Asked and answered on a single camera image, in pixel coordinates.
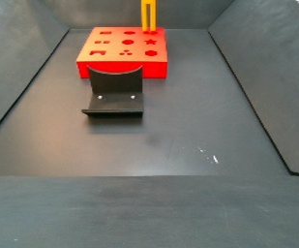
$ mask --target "star-shaped hole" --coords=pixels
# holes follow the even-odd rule
[[[154,39],[150,39],[146,41],[147,45],[155,45],[156,41]]]

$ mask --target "red block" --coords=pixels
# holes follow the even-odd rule
[[[76,58],[79,75],[87,66],[106,73],[124,73],[143,66],[144,78],[167,77],[164,29],[144,32],[140,27],[96,27]]]

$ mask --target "bin floor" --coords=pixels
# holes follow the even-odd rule
[[[144,80],[143,118],[88,118],[71,30],[0,124],[0,175],[287,175],[206,30],[167,30],[168,78]]]

